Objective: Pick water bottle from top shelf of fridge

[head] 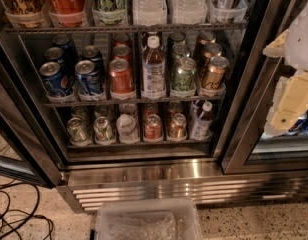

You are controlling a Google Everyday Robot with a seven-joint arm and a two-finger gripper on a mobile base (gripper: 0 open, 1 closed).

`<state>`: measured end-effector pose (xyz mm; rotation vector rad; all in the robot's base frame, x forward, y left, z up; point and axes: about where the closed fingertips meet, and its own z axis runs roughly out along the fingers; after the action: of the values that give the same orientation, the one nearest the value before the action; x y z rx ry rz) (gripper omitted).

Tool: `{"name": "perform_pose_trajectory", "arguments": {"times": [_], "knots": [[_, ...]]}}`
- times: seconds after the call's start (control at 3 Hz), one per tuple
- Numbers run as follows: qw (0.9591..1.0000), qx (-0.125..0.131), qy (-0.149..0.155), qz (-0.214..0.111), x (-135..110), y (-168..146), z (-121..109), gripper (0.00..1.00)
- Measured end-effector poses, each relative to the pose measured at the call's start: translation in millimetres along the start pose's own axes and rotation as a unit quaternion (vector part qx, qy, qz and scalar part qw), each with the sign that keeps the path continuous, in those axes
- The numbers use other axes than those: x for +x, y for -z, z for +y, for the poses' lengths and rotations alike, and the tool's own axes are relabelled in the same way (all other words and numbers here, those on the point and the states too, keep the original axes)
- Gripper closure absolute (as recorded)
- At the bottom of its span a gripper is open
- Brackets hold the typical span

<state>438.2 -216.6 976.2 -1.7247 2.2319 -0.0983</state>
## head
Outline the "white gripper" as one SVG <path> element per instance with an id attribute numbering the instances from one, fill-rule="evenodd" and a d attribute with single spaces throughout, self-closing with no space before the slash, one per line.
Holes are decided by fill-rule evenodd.
<path id="1" fill-rule="evenodd" d="M 289 26 L 263 49 L 267 57 L 285 61 L 296 70 L 292 77 L 280 77 L 273 105 L 269 109 L 264 132 L 270 136 L 286 133 L 308 111 L 308 4 Z"/>

